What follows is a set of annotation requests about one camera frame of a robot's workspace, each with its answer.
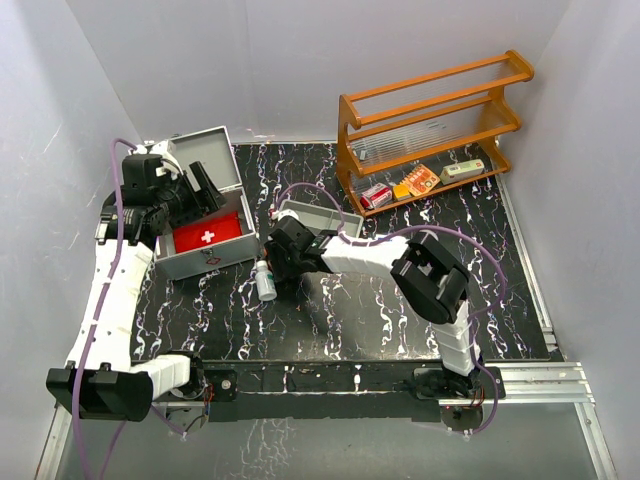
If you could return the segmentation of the white medicine bottle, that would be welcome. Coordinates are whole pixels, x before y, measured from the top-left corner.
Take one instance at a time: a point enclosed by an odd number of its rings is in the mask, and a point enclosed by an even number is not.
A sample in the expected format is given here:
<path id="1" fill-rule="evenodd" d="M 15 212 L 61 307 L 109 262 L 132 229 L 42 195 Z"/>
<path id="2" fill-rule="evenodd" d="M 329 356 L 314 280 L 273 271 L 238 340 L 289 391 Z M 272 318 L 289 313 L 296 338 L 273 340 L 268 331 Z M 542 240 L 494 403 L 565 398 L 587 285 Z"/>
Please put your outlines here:
<path id="1" fill-rule="evenodd" d="M 270 302 L 277 298 L 274 277 L 266 260 L 256 262 L 255 282 L 261 302 Z"/>

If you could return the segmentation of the red first aid pouch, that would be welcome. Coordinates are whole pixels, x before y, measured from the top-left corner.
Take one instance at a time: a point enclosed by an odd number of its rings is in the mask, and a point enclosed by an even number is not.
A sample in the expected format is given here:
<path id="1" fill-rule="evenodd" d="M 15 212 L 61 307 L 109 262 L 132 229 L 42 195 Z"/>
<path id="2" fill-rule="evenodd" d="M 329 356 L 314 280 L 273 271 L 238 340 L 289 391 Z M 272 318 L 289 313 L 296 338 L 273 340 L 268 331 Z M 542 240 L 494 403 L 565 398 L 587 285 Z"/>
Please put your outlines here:
<path id="1" fill-rule="evenodd" d="M 210 247 L 242 235 L 237 212 L 180 227 L 173 231 L 177 253 Z"/>

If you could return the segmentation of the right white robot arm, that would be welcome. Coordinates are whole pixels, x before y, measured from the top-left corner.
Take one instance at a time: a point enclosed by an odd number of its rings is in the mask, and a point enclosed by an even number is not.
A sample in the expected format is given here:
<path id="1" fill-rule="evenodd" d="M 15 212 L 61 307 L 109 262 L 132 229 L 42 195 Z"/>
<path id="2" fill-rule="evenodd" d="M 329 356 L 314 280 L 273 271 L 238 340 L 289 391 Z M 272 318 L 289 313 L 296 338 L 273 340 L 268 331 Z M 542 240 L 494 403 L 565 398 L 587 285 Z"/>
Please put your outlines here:
<path id="1" fill-rule="evenodd" d="M 435 332 L 442 370 L 426 381 L 431 392 L 468 397 L 480 387 L 482 376 L 475 366 L 480 349 L 471 339 L 469 323 L 470 274 L 433 234 L 361 240 L 337 230 L 314 233 L 287 215 L 278 220 L 264 249 L 277 283 L 318 272 L 394 282 L 412 311 Z"/>

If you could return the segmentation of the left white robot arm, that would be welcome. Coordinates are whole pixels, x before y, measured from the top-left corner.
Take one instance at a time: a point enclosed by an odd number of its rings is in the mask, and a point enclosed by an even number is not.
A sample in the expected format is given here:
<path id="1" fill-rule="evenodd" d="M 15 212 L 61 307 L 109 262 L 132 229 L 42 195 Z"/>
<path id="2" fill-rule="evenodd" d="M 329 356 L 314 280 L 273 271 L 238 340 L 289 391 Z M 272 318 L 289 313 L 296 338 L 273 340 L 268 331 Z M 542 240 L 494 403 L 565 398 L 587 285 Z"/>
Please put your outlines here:
<path id="1" fill-rule="evenodd" d="M 66 362 L 49 370 L 46 388 L 82 419 L 140 422 L 170 390 L 200 396 L 207 376 L 189 354 L 131 360 L 130 340 L 143 280 L 158 238 L 225 203 L 201 162 L 180 170 L 162 154 L 122 161 L 123 181 L 105 199 L 95 234 L 96 263 L 80 331 Z"/>

